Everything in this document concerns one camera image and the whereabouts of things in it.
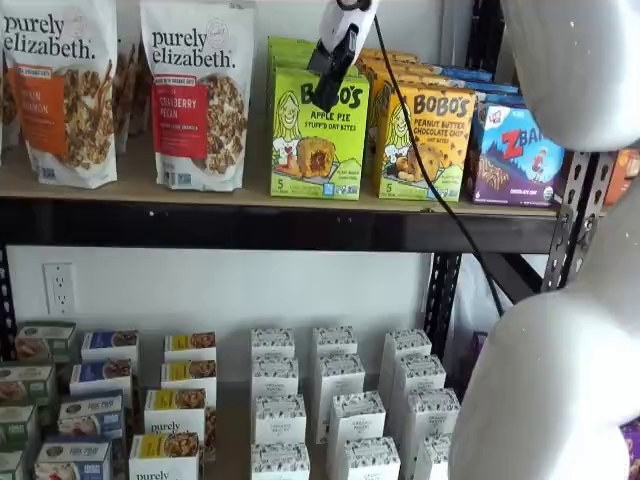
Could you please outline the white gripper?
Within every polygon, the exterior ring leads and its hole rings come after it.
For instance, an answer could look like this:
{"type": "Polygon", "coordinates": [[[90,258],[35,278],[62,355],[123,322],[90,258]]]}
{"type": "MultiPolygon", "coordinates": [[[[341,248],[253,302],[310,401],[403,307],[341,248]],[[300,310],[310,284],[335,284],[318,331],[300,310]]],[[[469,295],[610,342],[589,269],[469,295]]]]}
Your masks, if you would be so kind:
{"type": "Polygon", "coordinates": [[[355,60],[356,50],[364,46],[376,12],[377,0],[329,1],[326,4],[319,41],[307,67],[320,75],[312,103],[325,113],[337,104],[342,82],[355,60]],[[348,29],[351,25],[357,29],[348,29]]]}

